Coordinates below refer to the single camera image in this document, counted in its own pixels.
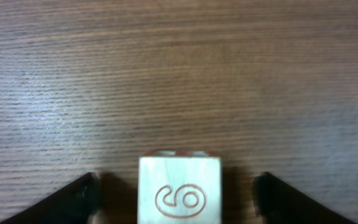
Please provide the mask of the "green number block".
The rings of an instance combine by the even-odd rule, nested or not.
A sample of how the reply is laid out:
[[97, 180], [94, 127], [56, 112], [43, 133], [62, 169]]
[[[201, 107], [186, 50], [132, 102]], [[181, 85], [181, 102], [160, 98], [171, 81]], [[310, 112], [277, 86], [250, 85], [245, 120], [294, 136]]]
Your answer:
[[221, 223], [221, 158], [205, 151], [139, 157], [137, 223]]

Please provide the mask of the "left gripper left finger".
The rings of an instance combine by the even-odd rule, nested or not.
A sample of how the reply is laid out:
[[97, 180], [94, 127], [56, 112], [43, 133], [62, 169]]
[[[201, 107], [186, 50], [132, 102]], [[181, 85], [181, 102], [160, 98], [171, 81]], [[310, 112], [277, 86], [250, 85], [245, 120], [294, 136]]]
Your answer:
[[1, 224], [87, 224], [99, 206], [99, 179], [89, 172]]

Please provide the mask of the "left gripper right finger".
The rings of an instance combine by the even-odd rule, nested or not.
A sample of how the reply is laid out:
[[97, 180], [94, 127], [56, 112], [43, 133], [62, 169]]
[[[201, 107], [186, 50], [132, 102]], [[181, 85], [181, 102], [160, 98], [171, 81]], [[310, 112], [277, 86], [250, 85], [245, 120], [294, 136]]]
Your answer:
[[256, 214], [268, 224], [356, 224], [269, 172], [254, 179]]

